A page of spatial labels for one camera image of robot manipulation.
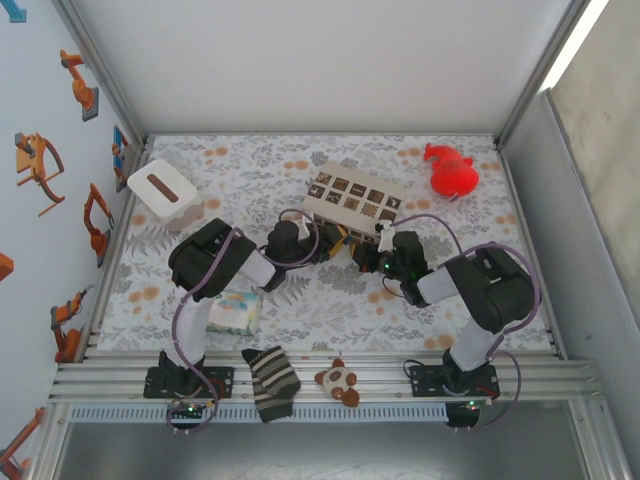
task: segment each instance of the small package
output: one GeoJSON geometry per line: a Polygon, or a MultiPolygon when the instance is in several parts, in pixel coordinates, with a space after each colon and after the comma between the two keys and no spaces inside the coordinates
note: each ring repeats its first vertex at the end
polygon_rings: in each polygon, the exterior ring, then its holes
{"type": "Polygon", "coordinates": [[[260,321],[261,298],[257,293],[224,291],[213,300],[207,330],[253,335],[260,321]]]}

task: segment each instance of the brown and white plush toy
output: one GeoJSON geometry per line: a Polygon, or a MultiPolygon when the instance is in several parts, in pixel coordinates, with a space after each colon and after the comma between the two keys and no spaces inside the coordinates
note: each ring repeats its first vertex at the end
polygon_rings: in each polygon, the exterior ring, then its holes
{"type": "Polygon", "coordinates": [[[342,400],[347,407],[357,407],[360,395],[352,387],[357,381],[356,374],[344,366],[344,362],[336,358],[331,369],[317,373],[316,383],[336,400],[342,400]]]}

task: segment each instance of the striped sock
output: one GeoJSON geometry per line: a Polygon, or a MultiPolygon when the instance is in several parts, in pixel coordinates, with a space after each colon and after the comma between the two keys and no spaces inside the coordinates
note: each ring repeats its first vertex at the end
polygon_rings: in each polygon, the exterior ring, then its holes
{"type": "Polygon", "coordinates": [[[300,390],[300,380],[282,348],[266,351],[243,350],[253,380],[256,408],[264,423],[293,413],[293,397],[300,390]]]}

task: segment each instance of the red plush toy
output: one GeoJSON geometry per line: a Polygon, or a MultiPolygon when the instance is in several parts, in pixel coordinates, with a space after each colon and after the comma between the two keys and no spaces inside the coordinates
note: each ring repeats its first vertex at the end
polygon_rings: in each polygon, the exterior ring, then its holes
{"type": "Polygon", "coordinates": [[[427,143],[424,161],[429,161],[431,157],[436,157],[431,165],[431,186],[440,195],[462,197],[473,192],[478,185],[478,173],[471,166],[473,160],[470,157],[463,158],[455,148],[427,143]]]}

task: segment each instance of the floral tablecloth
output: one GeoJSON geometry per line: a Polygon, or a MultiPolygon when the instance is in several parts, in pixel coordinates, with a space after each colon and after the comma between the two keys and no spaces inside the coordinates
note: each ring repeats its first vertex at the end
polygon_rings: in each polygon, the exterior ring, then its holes
{"type": "MultiPolygon", "coordinates": [[[[172,249],[215,217],[240,227],[257,245],[266,244],[278,213],[300,207],[311,179],[327,161],[404,185],[407,199],[399,218],[439,215],[463,248],[495,240],[523,251],[505,175],[488,136],[159,136],[150,152],[150,160],[167,160],[197,187],[205,214],[185,231],[170,233],[136,200],[102,323],[101,350],[164,348],[176,308],[167,265],[172,249]],[[422,159],[428,142],[453,146],[474,159],[480,183],[472,194],[450,203],[431,189],[431,168],[422,159]]],[[[436,222],[419,219],[399,229],[418,232],[432,267],[455,253],[436,222]]],[[[208,349],[274,344],[287,350],[442,349],[469,318],[459,297],[417,309],[387,292],[381,280],[379,274],[360,274],[343,249],[330,262],[289,272],[283,285],[264,294],[254,336],[208,332],[208,349]]],[[[388,285],[400,293],[395,282],[388,285]]],[[[250,288],[240,276],[228,287],[250,288]]],[[[506,346],[550,349],[542,314],[508,337],[506,346]]]]}

